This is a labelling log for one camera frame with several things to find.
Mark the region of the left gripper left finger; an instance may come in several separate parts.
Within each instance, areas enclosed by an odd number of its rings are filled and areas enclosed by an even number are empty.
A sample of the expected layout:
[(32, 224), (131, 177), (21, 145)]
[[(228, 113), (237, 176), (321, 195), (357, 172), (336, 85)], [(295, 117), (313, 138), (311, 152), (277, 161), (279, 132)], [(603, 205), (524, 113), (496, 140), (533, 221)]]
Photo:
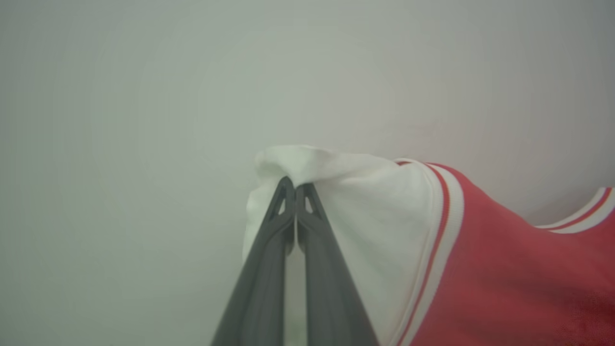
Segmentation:
[(283, 177), (225, 308), (213, 346), (282, 346), (285, 263), (295, 240), (295, 187)]

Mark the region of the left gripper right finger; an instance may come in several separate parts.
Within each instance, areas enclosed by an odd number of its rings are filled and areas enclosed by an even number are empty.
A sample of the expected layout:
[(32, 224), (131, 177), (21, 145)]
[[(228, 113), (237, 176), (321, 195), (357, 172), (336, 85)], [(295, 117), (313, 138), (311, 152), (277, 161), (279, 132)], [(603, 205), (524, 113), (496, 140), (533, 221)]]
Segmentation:
[(309, 346), (377, 346), (379, 341), (352, 280), (314, 184), (296, 189), (298, 243), (305, 255)]

